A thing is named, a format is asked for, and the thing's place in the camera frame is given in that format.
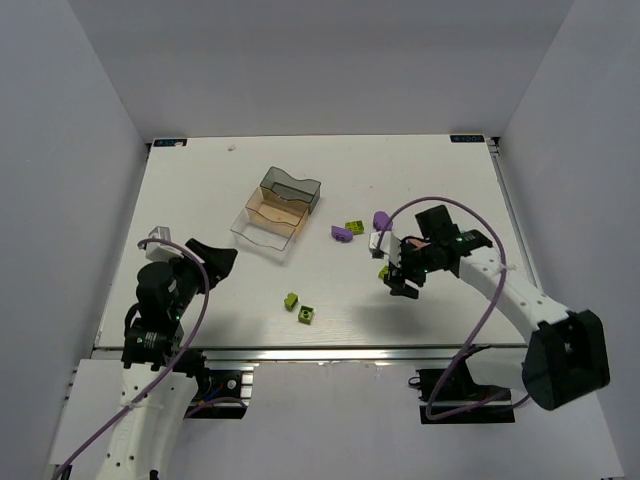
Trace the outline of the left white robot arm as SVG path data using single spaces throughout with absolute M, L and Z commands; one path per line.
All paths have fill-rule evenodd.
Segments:
M 100 479 L 160 479 L 186 413 L 214 390 L 204 354 L 191 348 L 181 319 L 231 273 L 238 252 L 195 239 L 137 274 L 136 303 L 125 317 L 120 410 Z

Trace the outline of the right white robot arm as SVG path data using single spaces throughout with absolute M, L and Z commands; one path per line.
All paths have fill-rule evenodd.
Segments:
M 444 271 L 489 302 L 436 381 L 429 404 L 452 377 L 465 387 L 519 390 L 547 411 L 609 385 L 604 327 L 595 313 L 571 310 L 509 268 L 504 246 L 491 228 L 461 231 L 445 205 L 417 214 L 416 222 L 418 237 L 399 238 L 389 223 L 369 237 L 371 255 L 388 262 L 383 282 L 391 295 L 416 299 L 427 275 Z M 526 346 L 524 353 L 499 354 L 476 344 L 494 311 L 514 326 Z

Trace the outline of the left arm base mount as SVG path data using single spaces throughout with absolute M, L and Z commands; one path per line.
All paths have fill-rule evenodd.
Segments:
M 203 376 L 185 417 L 199 420 L 240 420 L 250 403 L 253 386 L 251 363 L 220 359 L 203 352 Z

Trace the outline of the small green lego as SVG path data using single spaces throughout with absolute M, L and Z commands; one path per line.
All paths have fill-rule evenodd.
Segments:
M 296 305 L 298 304 L 299 297 L 296 293 L 290 292 L 286 295 L 284 299 L 284 307 L 287 311 L 291 312 L 294 310 Z

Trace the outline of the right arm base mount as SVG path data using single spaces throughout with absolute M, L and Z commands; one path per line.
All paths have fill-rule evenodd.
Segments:
M 516 418 L 513 408 L 515 398 L 513 394 L 499 387 L 474 383 L 463 366 L 458 366 L 445 381 L 431 407 L 433 415 L 440 415 L 450 410 L 471 406 L 494 396 L 497 396 L 497 399 L 470 411 L 448 416 L 444 419 L 430 419 L 427 416 L 427 404 L 430 395 L 449 363 L 450 358 L 446 357 L 421 359 L 407 380 L 407 386 L 417 395 L 419 417 L 422 425 L 498 425 L 515 423 Z

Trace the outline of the green printed lego brick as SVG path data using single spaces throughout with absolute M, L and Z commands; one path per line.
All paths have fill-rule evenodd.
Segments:
M 365 226 L 362 220 L 346 222 L 345 228 L 351 231 L 354 235 L 361 235 L 365 232 Z

